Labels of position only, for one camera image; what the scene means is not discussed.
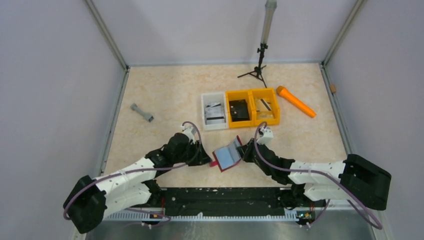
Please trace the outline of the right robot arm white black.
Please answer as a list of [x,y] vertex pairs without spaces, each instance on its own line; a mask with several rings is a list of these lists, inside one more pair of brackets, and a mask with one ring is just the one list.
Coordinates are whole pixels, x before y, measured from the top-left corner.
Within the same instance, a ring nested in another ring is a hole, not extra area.
[[348,154],[345,160],[336,162],[302,162],[279,157],[253,140],[237,151],[243,161],[256,164],[275,182],[291,185],[293,200],[299,206],[311,201],[359,200],[372,210],[387,208],[391,174],[360,155]]

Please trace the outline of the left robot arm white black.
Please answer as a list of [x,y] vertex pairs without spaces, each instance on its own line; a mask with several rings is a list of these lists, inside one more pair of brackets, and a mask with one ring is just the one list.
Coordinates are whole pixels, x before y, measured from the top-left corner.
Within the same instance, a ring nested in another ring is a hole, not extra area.
[[176,133],[162,147],[109,175],[81,177],[63,203],[63,217],[79,233],[88,233],[106,217],[126,208],[160,202],[160,187],[155,179],[182,167],[203,166],[212,162],[202,142]]

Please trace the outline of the credit card with black stripe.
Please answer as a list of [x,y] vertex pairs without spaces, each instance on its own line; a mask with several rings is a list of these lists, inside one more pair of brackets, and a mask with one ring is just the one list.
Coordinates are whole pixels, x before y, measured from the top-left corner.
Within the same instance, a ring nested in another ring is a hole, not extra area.
[[206,125],[218,125],[225,124],[226,117],[224,114],[207,114],[205,116],[205,124]]

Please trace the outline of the red leather card holder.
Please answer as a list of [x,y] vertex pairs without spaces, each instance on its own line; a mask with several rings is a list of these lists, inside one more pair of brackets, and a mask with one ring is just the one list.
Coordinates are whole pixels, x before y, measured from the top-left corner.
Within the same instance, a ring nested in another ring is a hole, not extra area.
[[238,151],[238,148],[242,145],[243,143],[240,136],[237,135],[229,145],[218,148],[212,152],[213,158],[209,166],[211,168],[218,167],[221,172],[236,166],[242,160],[241,154]]

